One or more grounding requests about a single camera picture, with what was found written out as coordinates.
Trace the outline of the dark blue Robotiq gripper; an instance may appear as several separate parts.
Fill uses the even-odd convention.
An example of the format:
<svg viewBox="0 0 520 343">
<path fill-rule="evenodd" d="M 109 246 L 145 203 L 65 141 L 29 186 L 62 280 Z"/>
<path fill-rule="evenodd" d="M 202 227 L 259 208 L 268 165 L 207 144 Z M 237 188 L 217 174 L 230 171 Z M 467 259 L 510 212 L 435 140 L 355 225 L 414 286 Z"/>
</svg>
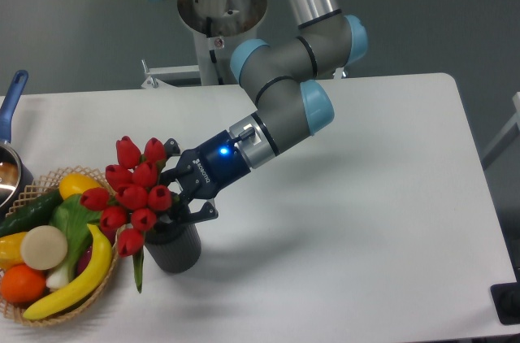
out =
<svg viewBox="0 0 520 343">
<path fill-rule="evenodd" d="M 163 148 L 166 158 L 157 164 L 158 184 L 168 186 L 176 181 L 180 186 L 181 195 L 171 192 L 172 204 L 167 211 L 168 219 L 177 226 L 217 219 L 219 213 L 212 201 L 204 202 L 199 211 L 191 211 L 188 202 L 210 200 L 250 173 L 249 165 L 226 130 L 182 154 L 174 138 L 168 139 Z M 177 165 L 174 158 L 179 158 Z"/>
</svg>

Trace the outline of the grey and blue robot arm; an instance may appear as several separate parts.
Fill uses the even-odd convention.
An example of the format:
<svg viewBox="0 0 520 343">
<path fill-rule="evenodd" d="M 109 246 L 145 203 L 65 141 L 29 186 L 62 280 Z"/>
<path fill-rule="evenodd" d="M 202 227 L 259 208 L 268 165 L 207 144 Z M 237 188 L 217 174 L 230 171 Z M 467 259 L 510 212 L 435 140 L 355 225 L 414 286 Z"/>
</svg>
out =
<svg viewBox="0 0 520 343">
<path fill-rule="evenodd" d="M 214 219 L 217 193 L 330 124 L 332 103 L 319 78 L 364 56 L 367 34 L 336 0 L 289 0 L 299 33 L 281 46 L 257 38 L 267 0 L 177 0 L 192 33 L 204 85 L 238 84 L 255 112 L 186 150 L 161 175 L 180 195 L 161 225 Z"/>
</svg>

